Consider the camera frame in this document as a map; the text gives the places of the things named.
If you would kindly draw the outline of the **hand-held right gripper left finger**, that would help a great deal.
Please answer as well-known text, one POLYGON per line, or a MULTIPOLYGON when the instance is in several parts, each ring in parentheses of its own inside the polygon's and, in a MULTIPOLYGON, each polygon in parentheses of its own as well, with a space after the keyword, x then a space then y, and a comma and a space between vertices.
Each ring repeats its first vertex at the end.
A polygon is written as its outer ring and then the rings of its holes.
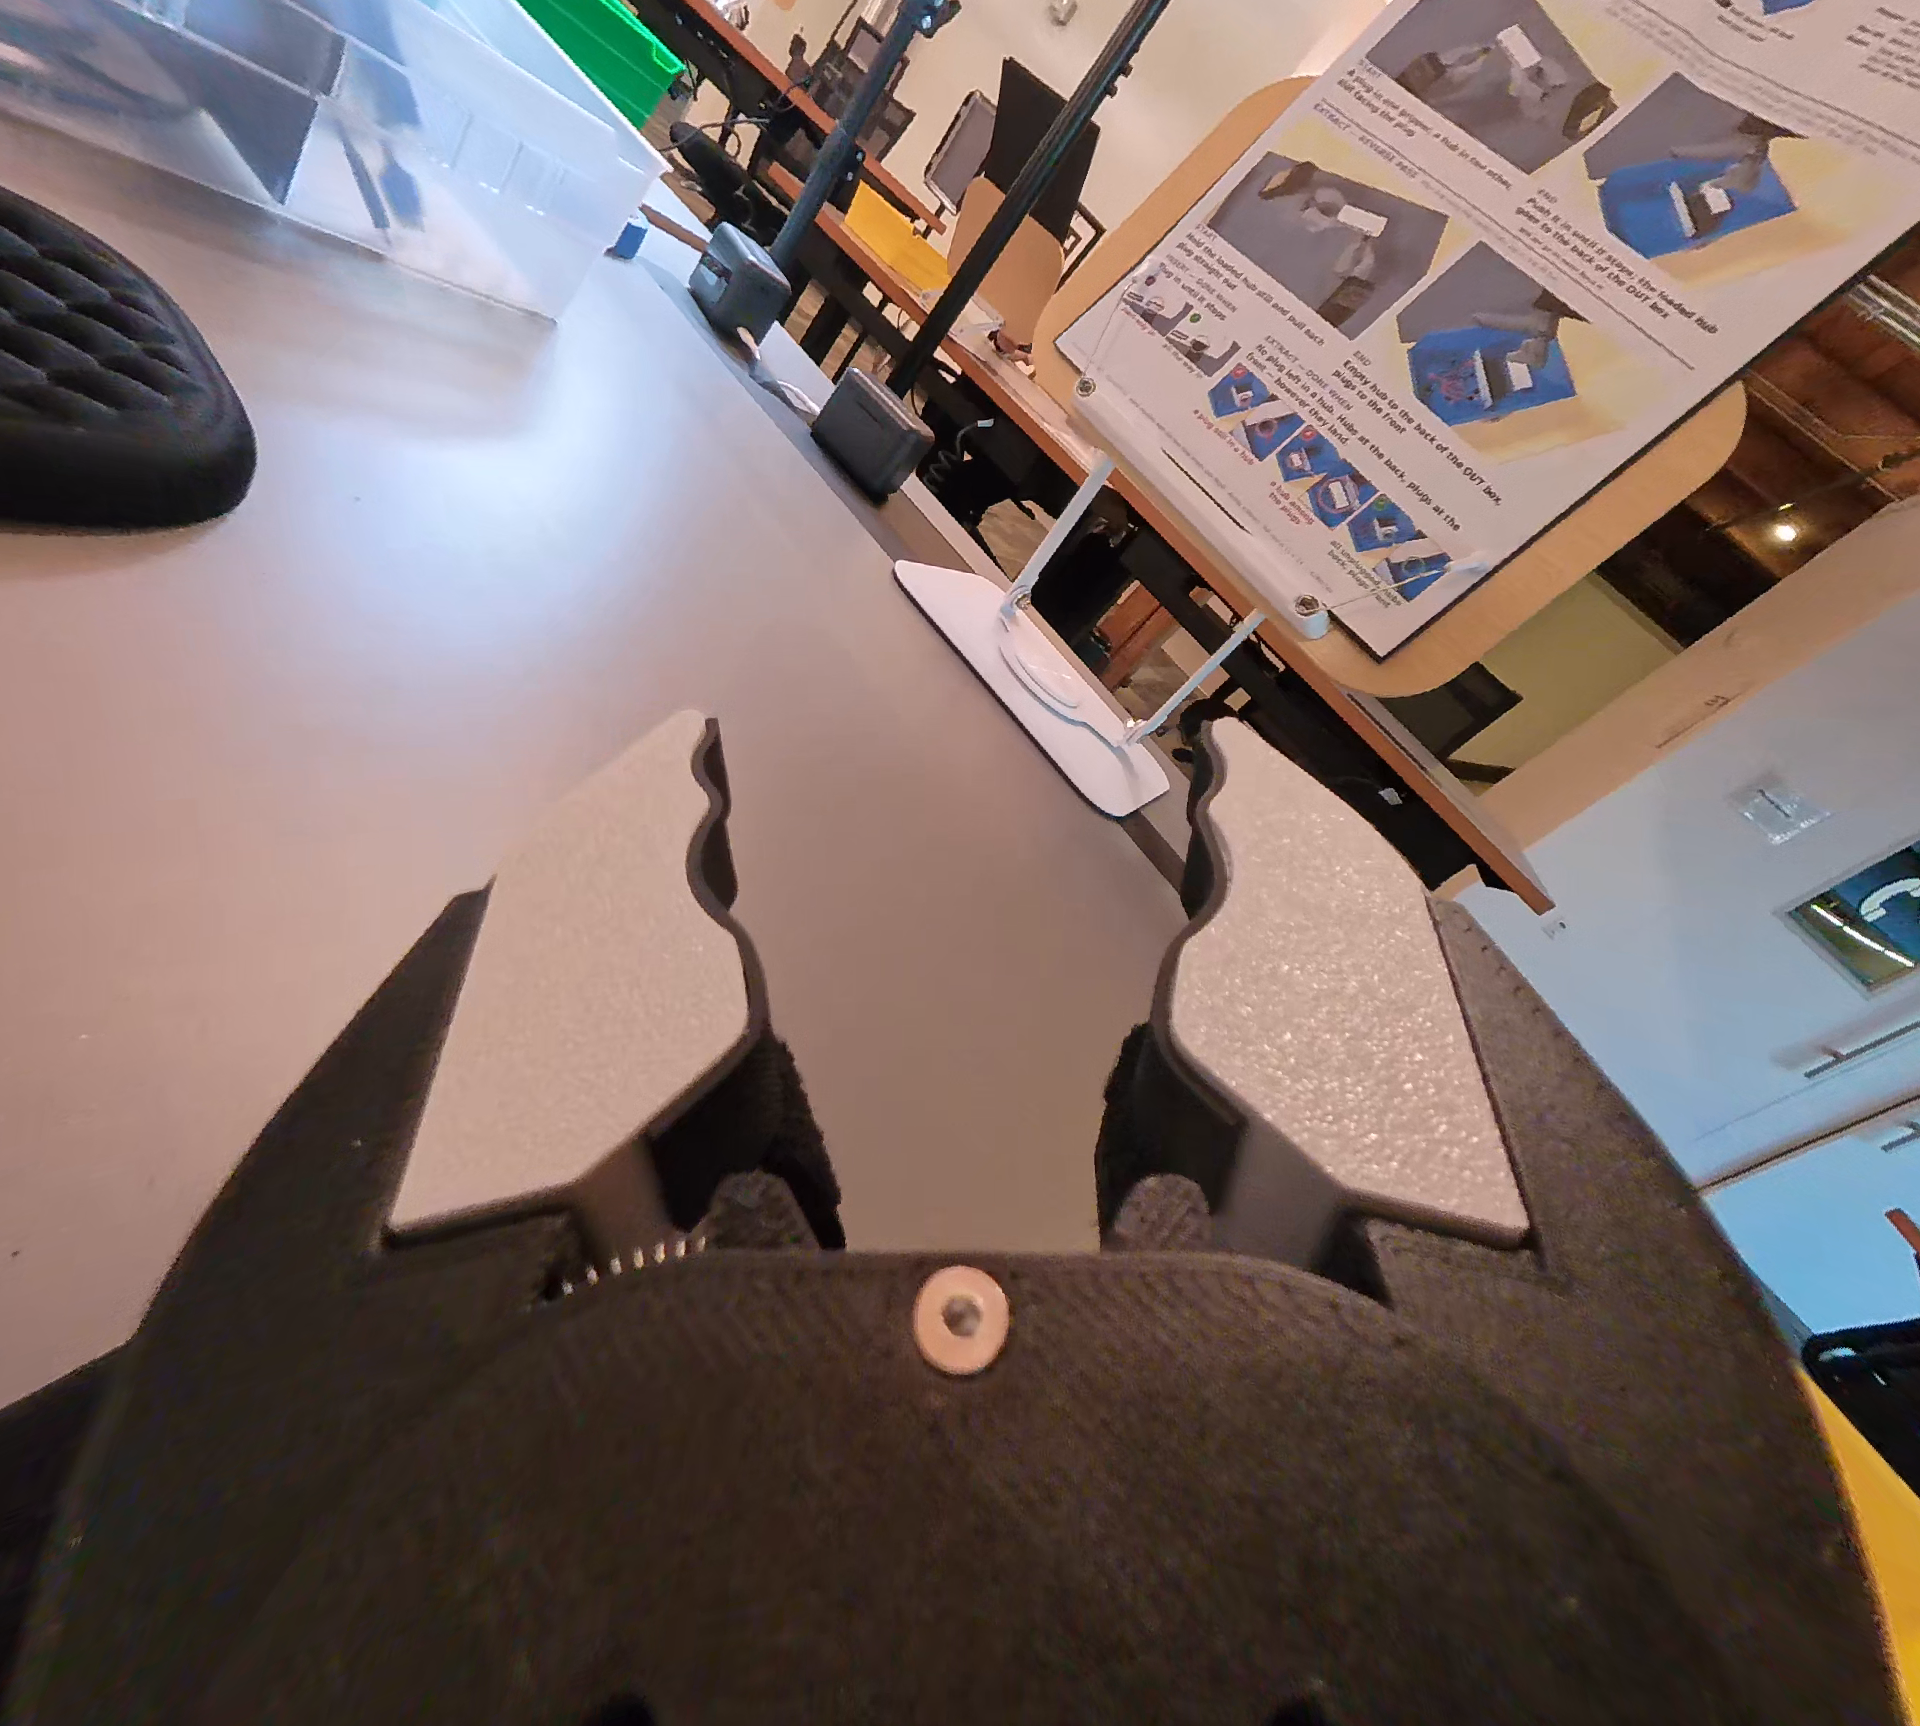
POLYGON ((586 1254, 673 1254, 659 1144, 767 1032, 735 920, 717 719, 678 710, 497 866, 389 1228, 560 1212, 586 1254))

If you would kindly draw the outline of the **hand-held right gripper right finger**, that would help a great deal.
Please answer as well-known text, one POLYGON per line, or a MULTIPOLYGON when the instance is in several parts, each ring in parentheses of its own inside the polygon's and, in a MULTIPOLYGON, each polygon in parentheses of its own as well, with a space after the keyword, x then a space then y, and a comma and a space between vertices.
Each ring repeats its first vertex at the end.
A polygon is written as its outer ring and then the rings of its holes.
POLYGON ((1102 1109, 1102 1236, 1329 1270, 1388 1221, 1531 1216, 1418 871, 1238 719, 1198 740, 1185 925, 1102 1109))

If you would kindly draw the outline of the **clear plastic storage bin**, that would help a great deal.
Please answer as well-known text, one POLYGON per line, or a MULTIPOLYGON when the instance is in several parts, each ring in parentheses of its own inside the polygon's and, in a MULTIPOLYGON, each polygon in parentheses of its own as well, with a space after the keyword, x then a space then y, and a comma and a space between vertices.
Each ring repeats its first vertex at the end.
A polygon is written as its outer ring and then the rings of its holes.
POLYGON ((546 319, 664 169, 516 0, 4 0, 4 116, 546 319))

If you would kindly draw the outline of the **white document stand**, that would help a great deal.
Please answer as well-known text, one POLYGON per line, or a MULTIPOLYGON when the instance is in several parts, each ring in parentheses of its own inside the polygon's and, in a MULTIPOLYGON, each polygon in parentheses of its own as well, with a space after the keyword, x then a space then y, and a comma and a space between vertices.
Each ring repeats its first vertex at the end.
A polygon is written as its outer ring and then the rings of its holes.
POLYGON ((1102 814, 1127 819, 1172 785, 1151 737, 1170 725, 1198 692, 1229 668, 1257 631, 1283 633, 1294 649, 1323 639, 1353 609, 1359 590, 1336 593, 1332 551, 1308 551, 1304 529, 1274 529, 1226 497, 1190 454, 1159 432, 1092 450, 1084 473, 1038 550, 1013 582, 956 567, 900 560, 895 580, 965 658, 981 682, 1049 753, 1062 775, 1102 814), (1247 598, 1234 628, 1189 671, 1151 715, 1127 719, 1042 623, 1028 601, 1044 567, 1062 550, 1114 472, 1137 499, 1178 520, 1202 550, 1202 563, 1226 571, 1226 590, 1247 598))

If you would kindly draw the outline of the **grey clamp base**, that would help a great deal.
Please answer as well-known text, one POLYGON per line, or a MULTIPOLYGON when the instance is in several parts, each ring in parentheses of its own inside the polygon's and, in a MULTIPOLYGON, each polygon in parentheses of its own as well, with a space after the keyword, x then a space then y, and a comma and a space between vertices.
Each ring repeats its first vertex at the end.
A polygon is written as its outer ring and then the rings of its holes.
POLYGON ((810 436, 877 506, 893 497, 936 446, 929 422, 886 381, 857 365, 833 381, 810 436))
POLYGON ((795 285, 745 227, 717 222, 687 281, 688 296, 724 338, 760 344, 785 318, 795 285))

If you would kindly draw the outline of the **black mesh pad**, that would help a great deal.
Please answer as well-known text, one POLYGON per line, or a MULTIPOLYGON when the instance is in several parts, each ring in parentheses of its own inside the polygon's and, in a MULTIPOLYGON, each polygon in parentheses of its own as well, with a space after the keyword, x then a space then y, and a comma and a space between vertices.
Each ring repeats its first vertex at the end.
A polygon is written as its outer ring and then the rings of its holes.
POLYGON ((237 511, 251 414, 184 308, 48 205, 2 192, 2 523, 138 533, 237 511))

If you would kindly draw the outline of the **printed instruction board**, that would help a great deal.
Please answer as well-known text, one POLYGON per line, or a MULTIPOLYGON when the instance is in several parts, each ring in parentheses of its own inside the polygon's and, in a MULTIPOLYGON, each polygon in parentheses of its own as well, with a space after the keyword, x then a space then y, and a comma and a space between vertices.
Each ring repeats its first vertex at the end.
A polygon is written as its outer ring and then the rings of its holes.
POLYGON ((1916 0, 1395 0, 1062 353, 1390 658, 1916 226, 1916 0))

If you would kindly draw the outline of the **computer monitor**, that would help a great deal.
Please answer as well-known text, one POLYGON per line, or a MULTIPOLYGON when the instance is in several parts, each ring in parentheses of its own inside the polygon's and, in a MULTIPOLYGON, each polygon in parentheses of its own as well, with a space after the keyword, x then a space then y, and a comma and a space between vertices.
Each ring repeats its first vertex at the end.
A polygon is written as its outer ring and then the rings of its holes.
POLYGON ((969 185, 985 172, 996 134, 996 102, 982 89, 966 94, 924 166, 924 192, 950 215, 969 185))

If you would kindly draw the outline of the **black tripod pole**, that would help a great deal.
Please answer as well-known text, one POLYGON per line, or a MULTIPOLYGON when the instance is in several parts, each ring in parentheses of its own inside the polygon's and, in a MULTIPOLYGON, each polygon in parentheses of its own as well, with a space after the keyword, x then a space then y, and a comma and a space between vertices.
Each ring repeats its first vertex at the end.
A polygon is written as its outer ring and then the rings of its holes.
POLYGON ((783 278, 792 278, 806 237, 818 222, 822 208, 833 201, 843 182, 861 166, 862 134, 868 129, 868 121, 877 110, 888 99, 910 46, 917 37, 936 33, 955 10, 952 0, 899 2, 874 58, 835 127, 828 131, 828 139, 815 158, 803 189, 770 248, 770 262, 783 278))
POLYGON ((950 272, 949 284, 933 308, 926 310, 919 332, 900 350, 886 385, 903 400, 909 398, 922 370, 926 370, 952 326, 966 312, 976 290, 986 281, 1020 226, 1032 215, 1038 201, 1083 131, 1094 121, 1102 103, 1111 99, 1130 75, 1140 47, 1157 28, 1172 0, 1133 0, 1114 32, 1071 92, 1053 125, 1036 142, 1014 184, 1002 195, 986 226, 973 239, 973 248, 950 272))

